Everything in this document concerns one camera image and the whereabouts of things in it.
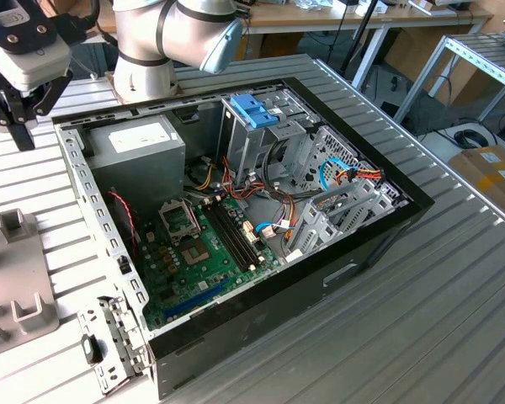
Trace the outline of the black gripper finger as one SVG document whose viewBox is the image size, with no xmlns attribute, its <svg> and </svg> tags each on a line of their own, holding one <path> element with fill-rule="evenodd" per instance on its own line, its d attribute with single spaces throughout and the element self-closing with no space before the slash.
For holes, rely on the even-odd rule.
<svg viewBox="0 0 505 404">
<path fill-rule="evenodd" d="M 0 90 L 0 130 L 12 136 L 21 152 L 35 148 L 27 124 L 35 120 L 34 105 L 37 101 L 38 90 L 23 94 L 10 85 Z"/>
<path fill-rule="evenodd" d="M 52 79 L 33 90 L 32 110 L 34 113 L 40 116 L 49 114 L 72 78 L 73 72 L 71 69 L 68 69 L 64 76 Z"/>
</svg>

